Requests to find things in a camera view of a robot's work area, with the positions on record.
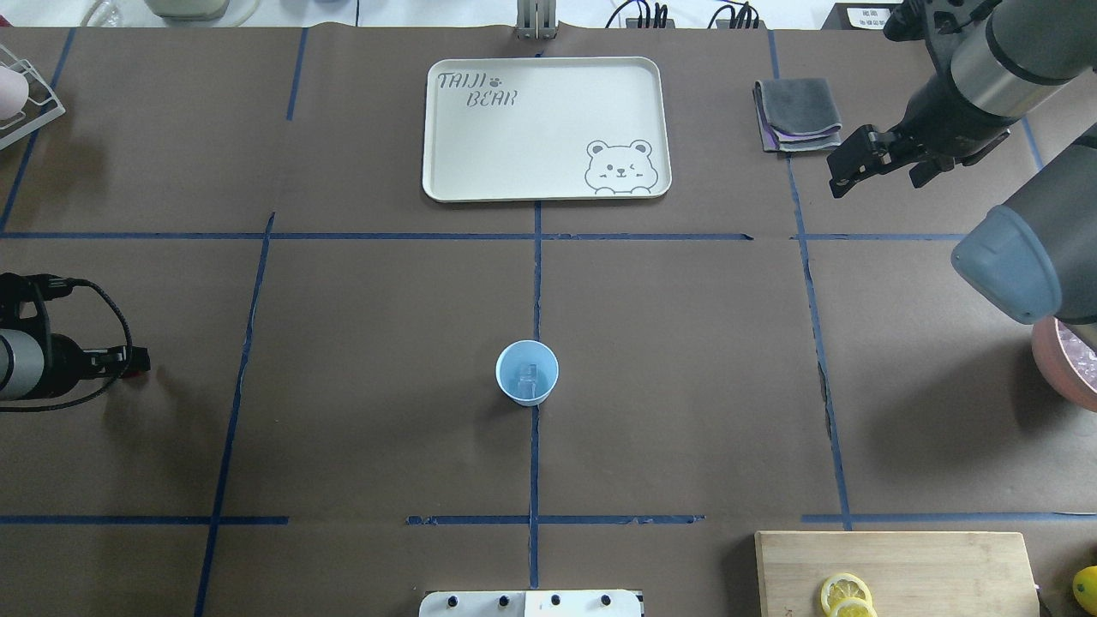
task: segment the pink bowl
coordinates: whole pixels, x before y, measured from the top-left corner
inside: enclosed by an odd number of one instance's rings
[[[1094,390],[1066,357],[1059,338],[1059,319],[1047,317],[1032,326],[1032,356],[1048,383],[1064,399],[1097,412],[1097,390]]]

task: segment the yellow fruit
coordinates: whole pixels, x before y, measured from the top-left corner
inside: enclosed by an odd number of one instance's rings
[[[830,615],[830,609],[846,598],[862,599],[870,607],[872,606],[872,594],[869,592],[869,586],[864,584],[864,581],[848,572],[830,576],[819,590],[819,605],[823,607],[824,615]]]
[[[1081,570],[1074,575],[1074,599],[1090,615],[1097,615],[1097,565]]]
[[[859,597],[847,597],[830,609],[828,617],[877,617],[877,609]]]

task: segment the cutting board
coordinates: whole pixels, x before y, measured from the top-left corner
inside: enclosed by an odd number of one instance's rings
[[[1025,538],[985,531],[758,531],[762,617],[822,617],[819,587],[850,572],[880,617],[1034,617]]]

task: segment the white floor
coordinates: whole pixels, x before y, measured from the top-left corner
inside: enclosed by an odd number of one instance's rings
[[[9,0],[0,13],[13,25],[80,25],[97,0]],[[121,14],[120,25],[163,27],[168,25],[225,26],[258,7],[246,26],[308,26],[323,22],[373,26],[474,26],[513,24],[514,0],[229,0],[225,16],[213,22],[169,23],[149,11],[144,0],[104,0]],[[886,0],[861,0],[879,3]],[[561,21],[587,27],[602,27],[617,0],[558,0]],[[671,0],[669,16],[678,27],[704,27],[720,0]],[[773,29],[817,30],[823,25],[830,0],[755,0],[762,20]],[[634,15],[630,7],[622,14]]]

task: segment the bear face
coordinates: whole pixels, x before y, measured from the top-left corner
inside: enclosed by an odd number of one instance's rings
[[[587,184],[595,194],[651,194],[659,180],[652,166],[652,144],[636,139],[627,146],[610,146],[606,142],[587,145],[590,166]]]

